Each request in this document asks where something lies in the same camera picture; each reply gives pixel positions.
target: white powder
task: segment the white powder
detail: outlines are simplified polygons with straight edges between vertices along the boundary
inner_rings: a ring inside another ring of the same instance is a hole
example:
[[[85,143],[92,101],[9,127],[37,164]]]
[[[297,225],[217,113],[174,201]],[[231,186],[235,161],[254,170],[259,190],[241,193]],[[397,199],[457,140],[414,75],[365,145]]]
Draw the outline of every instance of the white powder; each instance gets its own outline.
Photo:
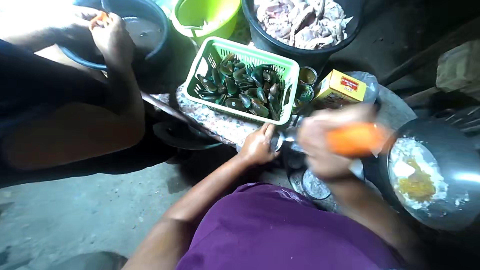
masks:
[[[435,187],[435,194],[433,194],[431,201],[419,202],[409,198],[407,193],[399,191],[398,180],[412,175],[415,171],[413,167],[405,163],[408,159],[415,160],[420,169],[431,176],[430,180]],[[437,160],[424,145],[414,138],[399,138],[395,142],[390,151],[389,173],[390,183],[399,199],[403,200],[406,206],[415,210],[428,210],[427,207],[430,204],[447,197],[448,184],[444,182],[444,178],[440,175]]]

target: plastic basket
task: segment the plastic basket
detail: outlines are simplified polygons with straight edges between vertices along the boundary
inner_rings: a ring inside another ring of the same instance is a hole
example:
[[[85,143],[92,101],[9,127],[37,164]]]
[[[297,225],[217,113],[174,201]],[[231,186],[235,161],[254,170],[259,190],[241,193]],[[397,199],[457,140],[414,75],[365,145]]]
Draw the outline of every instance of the plastic basket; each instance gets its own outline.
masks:
[[[203,87],[201,86],[196,75],[200,74],[202,76],[209,77],[211,75],[212,68],[215,68],[217,63],[220,63],[220,61],[231,52],[235,53],[235,57],[241,62],[244,62],[246,65],[251,66],[252,64],[260,65],[267,63],[273,64],[274,70],[278,73],[278,77],[285,80],[285,91],[290,89],[290,95],[287,103],[285,103],[285,97],[287,95],[282,95],[282,109],[280,112],[279,121],[228,108],[199,98],[195,90],[198,91]],[[192,67],[190,68],[190,72],[188,73],[186,81],[186,96],[188,99],[206,105],[212,110],[223,111],[257,122],[270,122],[276,125],[283,125],[289,121],[292,113],[293,102],[297,92],[299,72],[300,67],[294,60],[253,47],[248,47],[223,38],[209,37],[203,42],[202,47],[193,60]]]

